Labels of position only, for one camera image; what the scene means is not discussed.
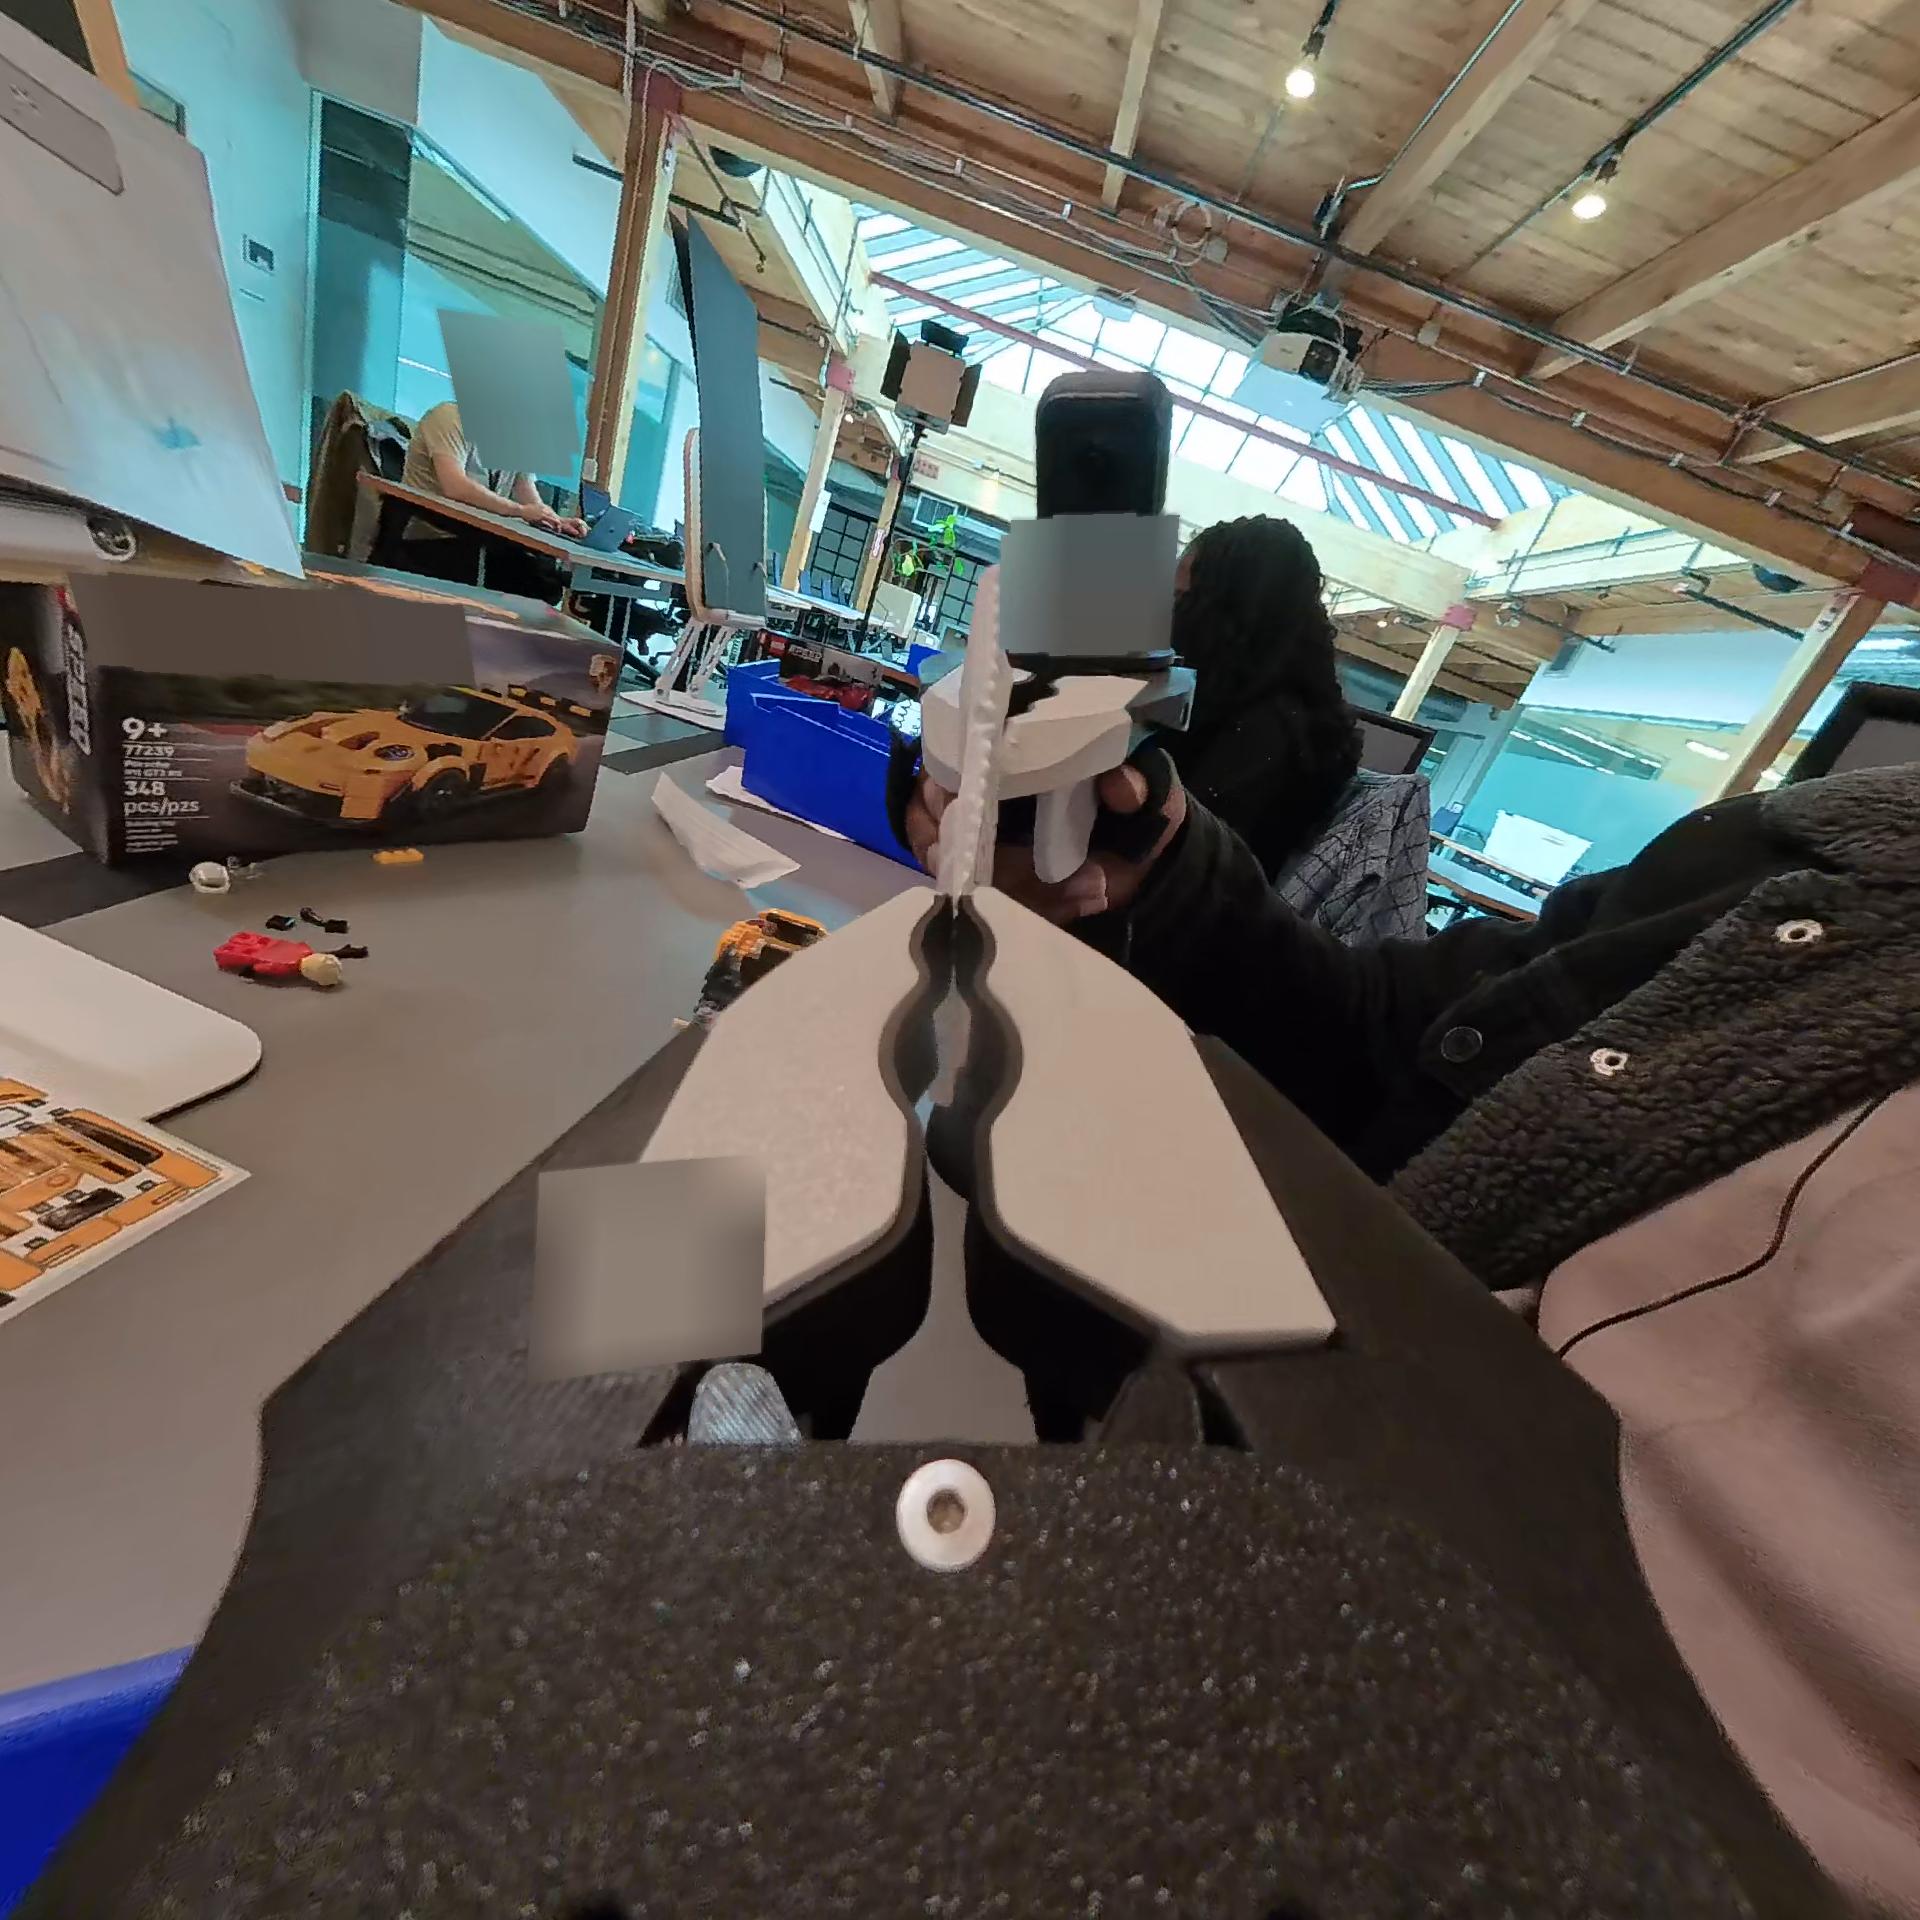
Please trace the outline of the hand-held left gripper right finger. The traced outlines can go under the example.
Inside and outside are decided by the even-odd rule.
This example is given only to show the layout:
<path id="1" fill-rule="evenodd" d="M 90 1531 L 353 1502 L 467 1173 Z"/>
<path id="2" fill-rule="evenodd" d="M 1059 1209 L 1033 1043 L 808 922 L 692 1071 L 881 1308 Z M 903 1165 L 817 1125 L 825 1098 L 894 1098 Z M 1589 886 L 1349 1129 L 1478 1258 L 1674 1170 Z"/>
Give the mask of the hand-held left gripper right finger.
<path id="1" fill-rule="evenodd" d="M 953 957 L 953 1112 L 1008 1255 L 1187 1358 L 1326 1345 L 1331 1306 L 1182 1018 L 1005 892 L 964 902 Z"/>

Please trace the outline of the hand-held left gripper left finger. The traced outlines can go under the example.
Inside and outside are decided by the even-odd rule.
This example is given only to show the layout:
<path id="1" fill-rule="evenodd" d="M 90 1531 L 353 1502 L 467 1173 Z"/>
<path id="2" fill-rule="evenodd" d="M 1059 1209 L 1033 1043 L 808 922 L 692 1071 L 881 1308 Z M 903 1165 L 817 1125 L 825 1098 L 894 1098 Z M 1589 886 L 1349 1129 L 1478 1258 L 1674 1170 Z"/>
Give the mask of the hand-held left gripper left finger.
<path id="1" fill-rule="evenodd" d="M 640 1160 L 740 1161 L 760 1181 L 769 1327 L 892 1259 L 923 1214 L 906 1076 L 927 1009 L 923 935 L 947 902 L 900 892 L 750 986 L 685 1053 Z"/>

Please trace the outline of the small white paper bag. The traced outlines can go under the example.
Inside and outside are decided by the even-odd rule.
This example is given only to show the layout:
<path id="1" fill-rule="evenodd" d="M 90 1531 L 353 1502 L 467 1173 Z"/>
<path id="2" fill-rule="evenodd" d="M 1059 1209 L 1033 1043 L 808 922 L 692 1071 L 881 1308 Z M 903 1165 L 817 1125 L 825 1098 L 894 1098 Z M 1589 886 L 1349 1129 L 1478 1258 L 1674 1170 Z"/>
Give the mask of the small white paper bag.
<path id="1" fill-rule="evenodd" d="M 995 859 L 997 799 L 992 791 L 997 735 L 1011 695 L 1011 666 L 1000 644 L 1000 568 L 979 578 L 961 666 L 968 702 L 968 747 L 961 785 L 947 799 L 935 837 L 934 875 L 941 893 L 959 902 L 988 883 Z"/>

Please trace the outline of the orange and black lego car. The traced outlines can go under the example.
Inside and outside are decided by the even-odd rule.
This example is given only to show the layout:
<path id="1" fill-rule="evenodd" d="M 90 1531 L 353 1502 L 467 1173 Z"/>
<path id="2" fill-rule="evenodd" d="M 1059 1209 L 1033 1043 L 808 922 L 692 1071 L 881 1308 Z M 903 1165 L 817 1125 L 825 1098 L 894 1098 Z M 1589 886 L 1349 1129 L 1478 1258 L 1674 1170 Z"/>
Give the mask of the orange and black lego car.
<path id="1" fill-rule="evenodd" d="M 733 922 L 714 947 L 689 1021 L 707 1028 L 750 986 L 825 935 L 828 927 L 817 919 L 780 907 Z"/>

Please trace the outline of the lego instruction booklet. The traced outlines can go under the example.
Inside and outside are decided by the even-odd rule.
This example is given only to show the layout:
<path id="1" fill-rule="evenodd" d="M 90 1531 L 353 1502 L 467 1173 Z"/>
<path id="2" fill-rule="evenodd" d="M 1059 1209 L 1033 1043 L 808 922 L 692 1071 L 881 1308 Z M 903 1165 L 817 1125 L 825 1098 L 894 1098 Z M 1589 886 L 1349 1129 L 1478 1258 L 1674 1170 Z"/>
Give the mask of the lego instruction booklet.
<path id="1" fill-rule="evenodd" d="M 4 482 L 298 578 L 204 155 L 4 17 Z"/>

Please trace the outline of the large blue plastic bin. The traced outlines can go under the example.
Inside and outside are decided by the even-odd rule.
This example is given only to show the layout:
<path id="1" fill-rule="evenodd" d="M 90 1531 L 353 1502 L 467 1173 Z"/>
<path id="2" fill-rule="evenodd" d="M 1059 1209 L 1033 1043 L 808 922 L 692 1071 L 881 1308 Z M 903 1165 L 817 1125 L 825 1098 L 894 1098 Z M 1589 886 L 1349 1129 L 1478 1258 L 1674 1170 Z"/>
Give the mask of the large blue plastic bin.
<path id="1" fill-rule="evenodd" d="M 9 1907 L 97 1799 L 194 1646 L 1 1694 L 1 1899 Z"/>

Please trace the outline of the lego set box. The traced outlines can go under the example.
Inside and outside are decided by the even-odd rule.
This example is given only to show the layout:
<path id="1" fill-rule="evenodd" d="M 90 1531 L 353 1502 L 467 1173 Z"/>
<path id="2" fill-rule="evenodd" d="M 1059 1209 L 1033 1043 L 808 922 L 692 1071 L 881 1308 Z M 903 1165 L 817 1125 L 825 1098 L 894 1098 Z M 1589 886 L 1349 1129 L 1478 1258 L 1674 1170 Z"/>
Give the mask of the lego set box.
<path id="1" fill-rule="evenodd" d="M 580 831 L 620 652 L 564 611 L 378 568 L 1 590 L 4 747 L 112 868 Z"/>

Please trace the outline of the red lego minifigure parts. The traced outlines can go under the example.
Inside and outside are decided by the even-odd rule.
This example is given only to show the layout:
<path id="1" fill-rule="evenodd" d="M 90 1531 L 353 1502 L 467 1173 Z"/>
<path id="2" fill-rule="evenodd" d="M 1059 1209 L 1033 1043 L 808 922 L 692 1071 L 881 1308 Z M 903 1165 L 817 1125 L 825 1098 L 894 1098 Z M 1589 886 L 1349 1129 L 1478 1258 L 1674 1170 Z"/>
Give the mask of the red lego minifigure parts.
<path id="1" fill-rule="evenodd" d="M 338 954 L 268 931 L 232 931 L 211 947 L 211 961 L 228 976 L 272 986 L 299 981 L 331 991 L 345 980 L 345 964 Z"/>

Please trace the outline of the orange lego sticker sheet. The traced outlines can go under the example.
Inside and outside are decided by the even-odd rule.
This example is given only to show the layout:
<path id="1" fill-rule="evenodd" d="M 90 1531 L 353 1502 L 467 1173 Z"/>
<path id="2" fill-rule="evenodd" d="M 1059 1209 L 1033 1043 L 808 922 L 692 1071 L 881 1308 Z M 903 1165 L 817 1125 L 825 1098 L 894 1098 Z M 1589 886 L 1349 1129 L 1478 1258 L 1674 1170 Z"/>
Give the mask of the orange lego sticker sheet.
<path id="1" fill-rule="evenodd" d="M 1 1320 L 245 1179 L 245 1167 L 150 1119 L 110 1116 L 5 1076 Z"/>

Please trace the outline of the person's right hand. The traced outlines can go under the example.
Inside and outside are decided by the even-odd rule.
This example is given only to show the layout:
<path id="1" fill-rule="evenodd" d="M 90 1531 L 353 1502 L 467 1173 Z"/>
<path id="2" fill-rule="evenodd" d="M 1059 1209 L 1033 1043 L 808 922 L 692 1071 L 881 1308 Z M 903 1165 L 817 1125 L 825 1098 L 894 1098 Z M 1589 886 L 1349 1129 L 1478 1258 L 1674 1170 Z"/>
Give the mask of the person's right hand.
<path id="1" fill-rule="evenodd" d="M 1161 743 L 1139 745 L 1096 780 L 1096 830 L 1083 861 L 1064 879 L 1037 874 L 1032 847 L 1002 835 L 992 886 L 1040 917 L 1067 925 L 1119 914 L 1171 874 L 1187 835 L 1187 794 Z M 886 823 L 900 847 L 947 889 L 941 831 L 953 791 L 923 769 L 921 747 L 896 740 L 884 775 Z"/>

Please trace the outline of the black studio light panel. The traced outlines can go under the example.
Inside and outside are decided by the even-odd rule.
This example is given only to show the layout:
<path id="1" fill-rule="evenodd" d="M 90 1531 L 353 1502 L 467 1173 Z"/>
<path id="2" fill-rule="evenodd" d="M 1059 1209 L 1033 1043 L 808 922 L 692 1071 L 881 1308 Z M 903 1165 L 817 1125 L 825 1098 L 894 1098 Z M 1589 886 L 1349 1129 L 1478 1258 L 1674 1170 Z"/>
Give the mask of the black studio light panel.
<path id="1" fill-rule="evenodd" d="M 971 416 L 979 370 L 965 360 L 965 337 L 946 324 L 925 320 L 914 334 L 894 329 L 877 374 L 876 396 L 906 427 L 884 482 L 876 531 L 856 586 L 854 606 L 861 615 L 876 608 L 877 587 L 900 526 L 900 507 L 923 440 L 946 434 Z"/>

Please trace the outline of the white ceiling device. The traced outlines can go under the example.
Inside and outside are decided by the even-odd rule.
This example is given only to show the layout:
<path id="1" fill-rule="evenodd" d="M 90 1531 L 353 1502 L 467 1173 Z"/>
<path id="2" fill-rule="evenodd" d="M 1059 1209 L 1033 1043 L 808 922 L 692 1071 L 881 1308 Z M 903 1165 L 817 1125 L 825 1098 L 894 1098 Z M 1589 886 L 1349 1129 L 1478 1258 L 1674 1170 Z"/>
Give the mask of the white ceiling device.
<path id="1" fill-rule="evenodd" d="M 1326 394 L 1359 389 L 1362 328 L 1319 300 L 1286 300 L 1259 336 L 1253 366 L 1307 379 Z"/>

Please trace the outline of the white paper sheet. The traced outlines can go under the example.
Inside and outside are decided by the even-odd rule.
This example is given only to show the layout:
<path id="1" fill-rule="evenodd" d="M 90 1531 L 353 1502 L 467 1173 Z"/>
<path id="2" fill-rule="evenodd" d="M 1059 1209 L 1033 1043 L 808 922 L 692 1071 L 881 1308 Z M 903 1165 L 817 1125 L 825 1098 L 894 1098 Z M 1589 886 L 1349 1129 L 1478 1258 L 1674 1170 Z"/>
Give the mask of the white paper sheet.
<path id="1" fill-rule="evenodd" d="M 689 861 L 707 878 L 753 892 L 800 871 L 800 861 L 697 801 L 659 772 L 652 806 Z"/>

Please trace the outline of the grey plaid cloth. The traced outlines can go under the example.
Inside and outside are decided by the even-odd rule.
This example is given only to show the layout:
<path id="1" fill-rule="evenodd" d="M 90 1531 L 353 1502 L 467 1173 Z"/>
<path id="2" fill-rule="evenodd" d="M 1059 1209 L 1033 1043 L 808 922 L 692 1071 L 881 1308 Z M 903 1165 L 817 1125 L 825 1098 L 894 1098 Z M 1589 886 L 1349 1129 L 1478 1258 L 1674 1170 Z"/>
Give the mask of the grey plaid cloth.
<path id="1" fill-rule="evenodd" d="M 1425 775 L 1357 772 L 1272 888 L 1342 946 L 1418 943 L 1428 937 L 1428 851 Z"/>

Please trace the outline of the wooden edged office desk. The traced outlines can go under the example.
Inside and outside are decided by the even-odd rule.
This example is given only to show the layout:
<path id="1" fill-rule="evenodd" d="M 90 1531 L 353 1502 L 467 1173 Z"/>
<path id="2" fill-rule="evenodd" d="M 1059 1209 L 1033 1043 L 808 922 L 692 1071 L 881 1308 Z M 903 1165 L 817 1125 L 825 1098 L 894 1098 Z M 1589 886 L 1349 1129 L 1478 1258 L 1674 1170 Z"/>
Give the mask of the wooden edged office desk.
<path id="1" fill-rule="evenodd" d="M 509 544 L 529 556 L 551 560 L 562 568 L 569 590 L 591 595 L 634 593 L 646 587 L 679 593 L 685 590 L 682 568 L 634 558 L 624 549 L 597 549 L 525 520 L 497 516 L 459 499 L 420 492 L 372 471 L 355 473 L 353 483 L 358 492 L 380 502 L 378 523 L 393 534 L 405 531 L 417 520 L 433 523 L 441 531 L 459 530 L 482 541 Z"/>

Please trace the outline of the person's dark sherpa jacket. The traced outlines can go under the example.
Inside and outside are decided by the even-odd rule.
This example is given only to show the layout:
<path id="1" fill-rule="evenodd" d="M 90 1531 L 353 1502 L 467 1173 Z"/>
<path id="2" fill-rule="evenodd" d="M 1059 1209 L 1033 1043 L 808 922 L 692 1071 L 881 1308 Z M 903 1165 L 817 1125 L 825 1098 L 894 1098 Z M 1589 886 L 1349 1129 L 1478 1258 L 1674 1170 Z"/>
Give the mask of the person's dark sherpa jacket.
<path id="1" fill-rule="evenodd" d="M 1389 1187 L 1493 1289 L 1575 1254 L 1918 1076 L 1918 773 L 1781 785 L 1795 866 L 1650 981 L 1509 1071 Z"/>

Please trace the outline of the black office chair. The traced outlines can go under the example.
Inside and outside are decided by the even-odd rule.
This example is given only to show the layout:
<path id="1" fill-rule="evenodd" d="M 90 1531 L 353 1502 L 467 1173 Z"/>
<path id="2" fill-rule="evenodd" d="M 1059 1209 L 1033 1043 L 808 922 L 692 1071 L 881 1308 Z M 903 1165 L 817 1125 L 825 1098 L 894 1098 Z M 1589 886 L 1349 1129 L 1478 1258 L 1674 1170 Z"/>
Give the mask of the black office chair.
<path id="1" fill-rule="evenodd" d="M 378 541 L 382 496 L 362 476 L 399 482 L 413 420 L 351 391 L 338 391 L 317 427 L 304 492 L 302 545 L 328 560 L 367 562 Z"/>

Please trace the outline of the white rounded board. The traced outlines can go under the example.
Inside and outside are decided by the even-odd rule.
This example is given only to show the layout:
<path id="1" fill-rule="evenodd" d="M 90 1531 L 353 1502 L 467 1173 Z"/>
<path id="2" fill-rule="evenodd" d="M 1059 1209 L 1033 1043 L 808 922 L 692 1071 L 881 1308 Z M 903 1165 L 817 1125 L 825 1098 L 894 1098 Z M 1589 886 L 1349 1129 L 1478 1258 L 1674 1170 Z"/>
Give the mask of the white rounded board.
<path id="1" fill-rule="evenodd" d="M 252 1025 L 1 922 L 4 1081 L 159 1119 L 243 1083 L 262 1057 Z"/>

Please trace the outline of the white book stand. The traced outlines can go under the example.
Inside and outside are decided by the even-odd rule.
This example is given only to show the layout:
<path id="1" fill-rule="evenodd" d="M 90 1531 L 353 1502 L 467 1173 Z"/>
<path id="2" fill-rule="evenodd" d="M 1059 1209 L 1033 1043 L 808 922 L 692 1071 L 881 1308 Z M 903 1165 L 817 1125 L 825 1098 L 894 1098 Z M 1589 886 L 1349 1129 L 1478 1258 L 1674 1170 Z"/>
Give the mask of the white book stand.
<path id="1" fill-rule="evenodd" d="M 1 482 L 1 582 L 60 586 L 81 576 L 172 578 L 228 586 L 290 586 L 280 571 L 222 554 L 95 502 Z"/>

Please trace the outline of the black drawstring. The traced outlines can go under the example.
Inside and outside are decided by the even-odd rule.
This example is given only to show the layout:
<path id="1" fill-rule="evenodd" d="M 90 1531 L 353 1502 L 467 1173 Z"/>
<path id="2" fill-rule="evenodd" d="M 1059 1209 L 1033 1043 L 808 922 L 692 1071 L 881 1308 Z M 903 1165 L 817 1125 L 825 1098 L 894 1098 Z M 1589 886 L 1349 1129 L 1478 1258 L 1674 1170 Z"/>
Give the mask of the black drawstring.
<path id="1" fill-rule="evenodd" d="M 1620 1308 L 1620 1309 L 1609 1311 L 1609 1314 L 1606 1314 L 1606 1316 L 1601 1316 L 1601 1317 L 1598 1317 L 1598 1320 L 1594 1320 L 1594 1322 L 1588 1322 L 1585 1325 L 1581 1325 L 1581 1327 L 1578 1327 L 1575 1331 L 1571 1331 L 1571 1333 L 1569 1333 L 1564 1341 L 1559 1341 L 1555 1348 L 1551 1348 L 1551 1353 L 1554 1353 L 1557 1360 L 1566 1360 L 1567 1356 L 1571 1356 L 1571 1350 L 1574 1350 L 1575 1345 L 1579 1345 L 1583 1340 L 1588 1340 L 1588 1338 L 1592 1338 L 1592 1336 L 1595 1336 L 1595 1333 L 1599 1333 L 1599 1331 L 1609 1331 L 1609 1330 L 1613 1330 L 1613 1327 L 1629 1325 L 1629 1323 L 1639 1322 L 1639 1320 L 1643 1320 L 1643 1317 L 1647 1317 L 1647 1316 L 1659 1314 L 1659 1311 L 1664 1311 L 1664 1309 L 1670 1308 L 1670 1306 L 1676 1306 L 1676 1303 L 1681 1303 L 1681 1301 L 1690 1301 L 1690 1300 L 1699 1297 L 1699 1296 L 1704 1296 L 1704 1294 L 1716 1292 L 1716 1289 L 1719 1289 L 1719 1287 L 1723 1287 L 1723 1286 L 1739 1283 L 1739 1281 L 1744 1281 L 1744 1280 L 1760 1274 L 1764 1268 L 1768 1268 L 1768 1266 L 1774 1261 L 1774 1258 L 1781 1252 L 1781 1248 L 1783 1248 L 1783 1243 L 1785 1243 L 1785 1239 L 1788 1239 L 1788 1234 L 1790 1234 L 1790 1226 L 1792 1226 L 1794 1211 L 1798 1209 L 1799 1199 L 1804 1197 L 1806 1190 L 1811 1185 L 1811 1181 L 1816 1179 L 1816 1175 L 1825 1167 L 1825 1164 L 1828 1164 L 1834 1156 L 1838 1156 L 1838 1153 L 1848 1146 L 1848 1142 L 1850 1142 L 1890 1100 L 1891 1100 L 1890 1094 L 1881 1094 L 1880 1098 L 1875 1098 L 1875 1100 L 1867 1102 L 1866 1106 L 1861 1106 L 1861 1108 L 1860 1108 L 1854 1116 L 1850 1116 L 1850 1117 L 1842 1123 L 1842 1127 L 1840 1127 L 1838 1132 L 1834 1132 L 1834 1136 L 1828 1137 L 1828 1142 L 1799 1167 L 1799 1171 L 1794 1175 L 1794 1179 L 1790 1181 L 1790 1185 L 1788 1185 L 1788 1187 L 1783 1190 L 1783 1194 L 1781 1194 L 1781 1202 L 1779 1202 L 1778 1209 L 1774 1211 L 1774 1219 L 1772 1219 L 1772 1228 L 1770 1228 L 1770 1234 L 1768 1234 L 1765 1243 L 1761 1246 L 1761 1250 L 1760 1250 L 1754 1258 L 1746 1259 L 1744 1264 L 1739 1264 L 1739 1266 L 1736 1266 L 1736 1268 L 1732 1268 L 1732 1269 L 1725 1269 L 1725 1271 L 1722 1271 L 1722 1274 L 1716 1274 L 1716 1275 L 1712 1275 L 1712 1278 L 1697 1280 L 1697 1281 L 1693 1281 L 1693 1283 L 1690 1283 L 1690 1286 L 1678 1287 L 1678 1289 L 1667 1292 L 1667 1294 L 1664 1294 L 1664 1296 L 1659 1296 L 1659 1297 L 1646 1300 L 1646 1301 L 1635 1303 L 1635 1306 L 1629 1306 L 1629 1308 Z"/>

